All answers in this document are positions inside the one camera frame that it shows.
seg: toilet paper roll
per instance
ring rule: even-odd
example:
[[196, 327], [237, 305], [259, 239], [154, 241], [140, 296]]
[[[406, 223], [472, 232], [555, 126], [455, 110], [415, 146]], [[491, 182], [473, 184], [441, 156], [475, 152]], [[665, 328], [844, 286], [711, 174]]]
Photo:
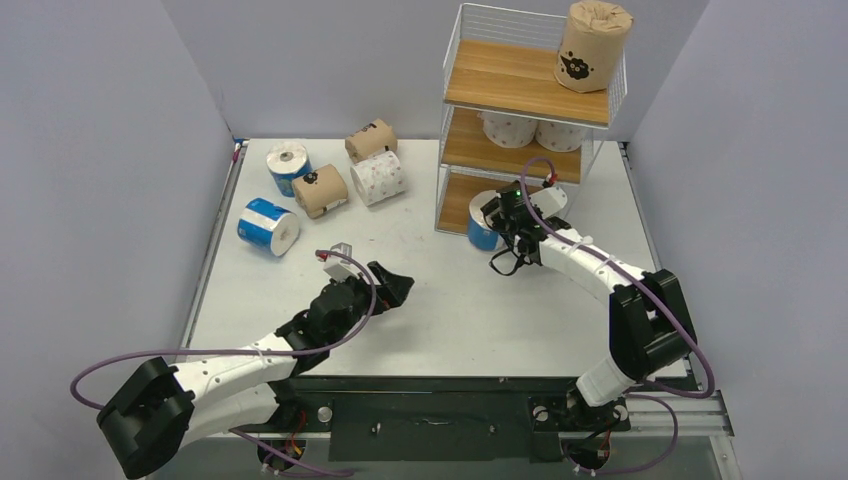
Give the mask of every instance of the toilet paper roll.
[[554, 69], [557, 81], [575, 92], [607, 88], [624, 52], [633, 17], [612, 3], [571, 5]]
[[292, 187], [295, 200], [309, 218], [318, 218], [347, 201], [347, 185], [333, 165], [295, 179]]
[[406, 190], [403, 169], [394, 152], [383, 152], [351, 166], [350, 178], [366, 206]]
[[489, 140], [504, 148], [521, 148], [533, 141], [538, 120], [507, 115], [505, 113], [480, 112], [483, 132]]
[[571, 152], [580, 148], [585, 134], [583, 127], [542, 120], [536, 128], [536, 141], [554, 152]]
[[251, 200], [239, 217], [239, 237], [276, 257], [286, 253], [299, 234], [297, 215], [264, 198]]
[[281, 142], [268, 150], [265, 157], [268, 171], [274, 177], [274, 182], [280, 193], [293, 197], [292, 181], [312, 171], [309, 164], [309, 154], [306, 147], [297, 142]]
[[359, 163], [375, 154], [396, 152], [397, 137], [392, 127], [378, 118], [347, 137], [345, 150], [353, 163]]
[[486, 190], [475, 195], [471, 199], [471, 203], [468, 204], [468, 229], [466, 231], [468, 241], [486, 252], [493, 252], [504, 246], [501, 236], [486, 226], [483, 212], [480, 211], [483, 205], [489, 203], [496, 196], [497, 193], [494, 190]]

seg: brown toilet paper roll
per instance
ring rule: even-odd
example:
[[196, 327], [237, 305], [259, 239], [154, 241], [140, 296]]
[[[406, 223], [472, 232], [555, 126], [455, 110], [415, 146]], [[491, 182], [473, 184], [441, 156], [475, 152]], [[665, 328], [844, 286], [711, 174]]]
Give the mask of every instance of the brown toilet paper roll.
[[347, 185], [333, 165], [326, 165], [292, 181], [294, 197], [309, 218], [318, 218], [327, 210], [347, 201]]
[[359, 163], [375, 153], [397, 152], [397, 137], [392, 127], [378, 118], [347, 137], [345, 149], [353, 163]]
[[618, 5], [572, 4], [554, 70], [557, 81], [581, 93], [607, 88], [632, 25], [633, 17]]

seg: tabletop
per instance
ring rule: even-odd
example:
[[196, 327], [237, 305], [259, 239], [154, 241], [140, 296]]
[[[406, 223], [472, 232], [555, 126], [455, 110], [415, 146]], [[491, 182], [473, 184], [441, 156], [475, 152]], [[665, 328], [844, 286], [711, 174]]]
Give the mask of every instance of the tabletop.
[[[488, 266], [490, 253], [434, 230], [437, 140], [401, 140], [408, 190], [366, 207], [352, 188], [344, 140], [297, 139], [313, 168], [335, 165], [349, 189], [346, 204], [315, 220], [280, 194], [268, 172], [265, 156], [279, 141], [249, 142], [187, 346], [239, 347], [288, 322], [329, 280], [313, 252], [346, 242], [360, 262], [377, 260], [413, 277], [415, 286], [401, 308], [374, 317], [306, 375], [576, 377], [607, 355], [606, 304], [543, 267], [501, 277]], [[281, 258], [236, 233], [239, 215], [256, 197], [300, 219], [300, 237]], [[615, 143], [601, 148], [578, 198], [569, 201], [567, 220], [581, 234], [622, 261], [653, 269]], [[685, 375], [678, 361], [658, 376]]]

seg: purple cable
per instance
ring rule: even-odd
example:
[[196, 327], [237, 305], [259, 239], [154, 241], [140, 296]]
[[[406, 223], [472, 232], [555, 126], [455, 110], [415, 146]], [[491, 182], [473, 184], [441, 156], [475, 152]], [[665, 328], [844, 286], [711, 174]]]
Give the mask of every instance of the purple cable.
[[[644, 472], [645, 470], [648, 470], [648, 469], [651, 469], [651, 468], [654, 468], [655, 466], [657, 466], [660, 462], [665, 460], [666, 457], [671, 455], [671, 452], [673, 452], [675, 448], [677, 448], [677, 437], [678, 437], [678, 433], [679, 433], [679, 425], [677, 423], [677, 415], [674, 413], [674, 410], [671, 408], [671, 405], [666, 403], [664, 400], [661, 400], [661, 399], [656, 398], [656, 397], [651, 397], [651, 396], [648, 396], [648, 395], [639, 395], [639, 394], [636, 394], [636, 393], [629, 393], [629, 394], [627, 394], [627, 396], [629, 398], [636, 398], [636, 399], [641, 399], [641, 400], [650, 400], [652, 402], [657, 402], [660, 405], [662, 405], [663, 407], [665, 407], [666, 410], [668, 410], [668, 413], [671, 414], [671, 422], [674, 424], [674, 433], [671, 435], [671, 443], [668, 444], [668, 448], [666, 448], [665, 451], [660, 456], [651, 460], [648, 463], [644, 463], [644, 464], [636, 466], [636, 467], [619, 468], [619, 469], [616, 469], [616, 470], [595, 470], [594, 471], [595, 475], [627, 475], [627, 474], [630, 474], [630, 473]], [[568, 457], [568, 459], [569, 459], [569, 461], [574, 463], [574, 461], [571, 460], [571, 457]], [[577, 466], [577, 468], [579, 468], [580, 471], [583, 472], [583, 473], [592, 473], [592, 470], [589, 470], [588, 468], [584, 468], [584, 467], [581, 467], [579, 465]]]
[[[365, 315], [359, 321], [359, 324], [344, 338], [339, 340], [336, 343], [320, 347], [320, 348], [312, 348], [309, 350], [297, 350], [294, 352], [283, 351], [283, 350], [271, 350], [267, 352], [262, 352], [262, 355], [274, 356], [274, 357], [302, 357], [305, 355], [315, 355], [318, 353], [324, 353], [330, 351], [336, 347], [340, 347], [345, 343], [349, 342], [350, 339], [355, 337], [359, 332], [365, 328], [365, 324], [368, 323], [368, 320], [371, 318], [371, 315], [374, 313], [374, 307], [377, 305], [377, 286], [374, 283], [374, 278], [371, 277], [371, 272], [368, 271], [361, 263], [356, 260], [344, 255], [342, 253], [333, 252], [330, 250], [316, 250], [315, 255], [329, 255], [334, 257], [339, 257], [342, 260], [347, 260], [351, 264], [353, 264], [356, 268], [358, 268], [362, 272], [362, 276], [368, 282], [368, 285], [371, 287], [371, 304], [368, 306], [368, 311], [365, 312]], [[158, 357], [162, 355], [236, 355], [236, 356], [255, 356], [259, 355], [256, 350], [238, 350], [238, 349], [220, 349], [220, 350], [194, 350], [194, 349], [171, 349], [171, 350], [147, 350], [143, 352], [134, 352], [134, 353], [126, 353], [124, 355], [118, 355], [116, 357], [107, 358], [101, 362], [97, 362], [94, 365], [86, 368], [82, 372], [80, 372], [73, 380], [71, 380], [71, 396], [76, 399], [76, 401], [81, 404], [94, 408], [96, 410], [101, 410], [103, 405], [93, 402], [79, 393], [79, 383], [80, 381], [87, 377], [88, 375], [100, 370], [103, 367], [123, 362], [126, 360], [132, 360], [134, 358], [144, 358], [144, 357]]]
[[[544, 157], [531, 158], [526, 164], [524, 164], [524, 169], [521, 171], [521, 182], [519, 182], [519, 185], [521, 187], [521, 194], [524, 196], [524, 198], [530, 198], [529, 195], [527, 194], [527, 184], [526, 184], [527, 172], [530, 170], [530, 166], [533, 165], [536, 162], [547, 163], [548, 166], [551, 169], [551, 175], [552, 176], [556, 173], [556, 169], [554, 168], [554, 164], [549, 159], [544, 158]], [[568, 246], [573, 246], [575, 244], [575, 242], [572, 242], [571, 240], [569, 240], [569, 239], [563, 237], [562, 235], [560, 235], [559, 233], [557, 233], [553, 228], [551, 228], [550, 225], [548, 225], [548, 222], [544, 221], [541, 217], [539, 217], [539, 214], [536, 213], [536, 211], [530, 205], [530, 202], [524, 202], [524, 205], [527, 207], [527, 211], [530, 212], [530, 216], [533, 217], [533, 220], [535, 220], [536, 223], [538, 223], [539, 226], [541, 226], [542, 229], [544, 229], [549, 235], [556, 238], [560, 242], [565, 243]], [[583, 245], [579, 245], [578, 248], [580, 250], [592, 255], [593, 257], [597, 258], [598, 260], [601, 260], [601, 261], [609, 260], [603, 254], [598, 253], [595, 250], [592, 250], [591, 248], [587, 248]], [[619, 275], [626, 278], [627, 281], [629, 281], [630, 283], [635, 285], [636, 288], [638, 288], [639, 291], [642, 292], [642, 294], [644, 294], [646, 297], [648, 297], [651, 300], [651, 302], [653, 302], [653, 304], [657, 306], [657, 308], [660, 310], [660, 312], [662, 312], [663, 315], [665, 315], [665, 317], [668, 319], [669, 323], [671, 323], [671, 325], [674, 327], [674, 329], [677, 330], [677, 333], [680, 334], [680, 337], [683, 338], [683, 341], [686, 342], [686, 345], [688, 345], [689, 348], [692, 350], [692, 353], [694, 353], [695, 356], [698, 357], [698, 361], [701, 362], [701, 365], [704, 367], [704, 372], [707, 375], [707, 388], [703, 392], [690, 392], [690, 391], [687, 391], [687, 390], [678, 390], [676, 388], [671, 388], [671, 387], [668, 387], [668, 386], [663, 385], [663, 384], [658, 383], [658, 382], [645, 381], [645, 382], [642, 382], [642, 383], [645, 384], [645, 385], [650, 385], [652, 387], [658, 388], [658, 389], [663, 390], [665, 392], [671, 393], [672, 395], [680, 396], [680, 397], [698, 398], [698, 399], [709, 398], [715, 392], [715, 374], [713, 373], [713, 369], [710, 366], [710, 363], [707, 361], [706, 355], [704, 355], [704, 352], [701, 350], [701, 348], [698, 346], [698, 344], [695, 343], [694, 340], [692, 340], [692, 337], [686, 332], [686, 330], [683, 329], [683, 325], [680, 324], [680, 321], [677, 320], [677, 317], [675, 317], [674, 314], [671, 313], [671, 310], [668, 309], [668, 307], [665, 305], [665, 303], [663, 303], [656, 295], [654, 295], [654, 292], [652, 292], [650, 289], [648, 289], [648, 287], [643, 285], [642, 282], [640, 282], [638, 279], [636, 279], [636, 277], [634, 277], [633, 275], [628, 273], [626, 270], [624, 270], [623, 268], [618, 266], [615, 262], [609, 262], [607, 265], [609, 265]]]
[[286, 472], [286, 471], [280, 472], [280, 475], [282, 475], [284, 477], [293, 477], [293, 478], [314, 478], [314, 477], [323, 477], [323, 476], [326, 476], [326, 477], [352, 477], [353, 474], [354, 474], [353, 470], [326, 470], [326, 469], [323, 469], [321, 467], [316, 467], [314, 465], [307, 465], [307, 464], [301, 462], [300, 460], [295, 460], [294, 458], [292, 458], [292, 457], [286, 455], [285, 453], [277, 450], [276, 448], [272, 447], [271, 445], [268, 445], [267, 443], [263, 442], [262, 440], [259, 440], [258, 438], [251, 437], [250, 435], [242, 432], [241, 430], [236, 430], [235, 428], [230, 430], [230, 433], [232, 433], [233, 435], [238, 435], [239, 437], [247, 440], [248, 442], [253, 443], [255, 445], [258, 445], [260, 448], [264, 448], [265, 450], [273, 453], [274, 455], [280, 457], [281, 459], [285, 460], [286, 462], [291, 463], [292, 465], [295, 465], [295, 466], [298, 466], [298, 467], [301, 467], [301, 468], [305, 468], [305, 469], [307, 469], [311, 472], [315, 472], [315, 473], [296, 473], [296, 472]]

